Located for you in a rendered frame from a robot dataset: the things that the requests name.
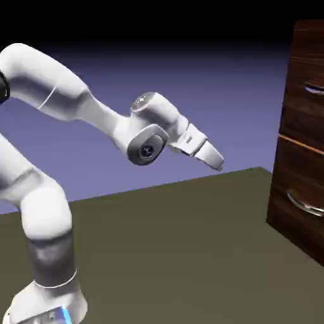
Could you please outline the dark wood drawer front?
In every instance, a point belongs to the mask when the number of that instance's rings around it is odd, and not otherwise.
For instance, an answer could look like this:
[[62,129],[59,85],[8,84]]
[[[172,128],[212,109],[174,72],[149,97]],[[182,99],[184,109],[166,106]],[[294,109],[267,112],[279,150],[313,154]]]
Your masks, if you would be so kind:
[[294,206],[299,201],[324,208],[324,153],[283,136],[277,141],[267,223],[324,266],[324,217]]
[[280,120],[281,134],[324,151],[324,96],[305,83],[324,86],[324,20],[294,24]]

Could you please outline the dark wood cabinet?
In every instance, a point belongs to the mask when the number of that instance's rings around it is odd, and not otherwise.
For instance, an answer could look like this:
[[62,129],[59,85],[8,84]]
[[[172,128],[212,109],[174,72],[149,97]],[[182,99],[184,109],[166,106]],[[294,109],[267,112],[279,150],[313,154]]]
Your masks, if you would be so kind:
[[324,267],[324,19],[294,24],[266,221]]

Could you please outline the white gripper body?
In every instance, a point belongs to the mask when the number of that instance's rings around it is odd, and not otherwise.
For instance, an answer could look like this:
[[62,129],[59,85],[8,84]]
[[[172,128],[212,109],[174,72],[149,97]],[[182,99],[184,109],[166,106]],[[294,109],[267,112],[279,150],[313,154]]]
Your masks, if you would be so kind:
[[213,170],[218,172],[223,170],[224,158],[209,140],[199,148],[194,157]]

